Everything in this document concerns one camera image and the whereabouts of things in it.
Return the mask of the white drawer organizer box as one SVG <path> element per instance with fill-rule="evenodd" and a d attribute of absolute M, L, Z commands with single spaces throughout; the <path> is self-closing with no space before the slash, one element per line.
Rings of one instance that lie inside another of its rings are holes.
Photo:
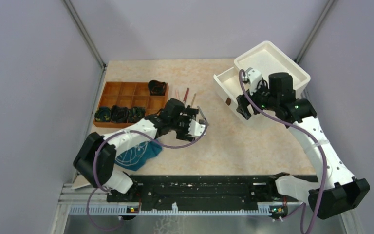
<path fill-rule="evenodd" d="M 262 79 L 266 81 L 272 73 L 286 72 L 290 74 L 293 78 L 293 89 L 297 98 L 301 98 L 302 92 L 311 80 L 306 71 L 270 41 L 263 41 L 241 54 L 234 59 L 234 65 L 238 70 L 246 70 L 249 67 L 257 69 L 262 73 Z"/>

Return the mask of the white pull-out drawer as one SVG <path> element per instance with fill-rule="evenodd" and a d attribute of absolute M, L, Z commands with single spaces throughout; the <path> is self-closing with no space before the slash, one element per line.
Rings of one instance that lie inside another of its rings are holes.
<path fill-rule="evenodd" d="M 252 106 L 248 106 L 248 110 L 252 114 L 252 117 L 249 120 L 246 120 L 236 111 L 238 107 L 236 97 L 243 94 L 239 84 L 238 74 L 239 71 L 235 67 L 231 67 L 218 75 L 213 75 L 216 93 L 221 98 L 224 105 L 226 105 L 231 112 L 248 127 L 262 131 L 273 126 L 274 122 L 264 115 L 254 115 Z"/>

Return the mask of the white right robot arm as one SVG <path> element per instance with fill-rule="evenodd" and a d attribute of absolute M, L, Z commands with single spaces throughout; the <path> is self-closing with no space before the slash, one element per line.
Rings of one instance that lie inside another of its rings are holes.
<path fill-rule="evenodd" d="M 284 196 L 306 203 L 320 219 L 355 209 L 370 190 L 366 179 L 357 178 L 341 161 L 323 132 L 309 100 L 297 98 L 293 78 L 287 72 L 264 79 L 257 70 L 240 70 L 239 84 L 249 84 L 237 96 L 237 111 L 245 119 L 262 114 L 285 125 L 296 138 L 316 172 L 316 183 L 288 173 L 270 177 L 266 195 L 272 201 Z"/>

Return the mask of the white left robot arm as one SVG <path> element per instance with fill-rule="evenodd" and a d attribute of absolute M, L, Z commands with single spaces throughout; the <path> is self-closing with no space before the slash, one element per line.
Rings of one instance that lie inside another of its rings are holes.
<path fill-rule="evenodd" d="M 114 168 L 115 159 L 141 143 L 157 143 L 159 137 L 171 131 L 176 133 L 178 140 L 187 142 L 177 149 L 193 145 L 206 134 L 208 128 L 205 119 L 197 120 L 199 112 L 199 109 L 171 98 L 159 112 L 147 115 L 129 127 L 105 135 L 93 132 L 84 140 L 73 167 L 93 187 L 105 192 L 115 190 L 124 201 L 132 201 L 137 194 L 135 181 Z"/>

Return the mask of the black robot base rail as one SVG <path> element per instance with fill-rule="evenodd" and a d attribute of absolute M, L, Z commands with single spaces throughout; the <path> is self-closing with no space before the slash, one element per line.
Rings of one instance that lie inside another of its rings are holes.
<path fill-rule="evenodd" d="M 279 202 L 267 187 L 269 175 L 135 175 L 126 194 L 111 191 L 108 203 L 135 202 L 142 211 L 256 211 L 263 202 Z"/>

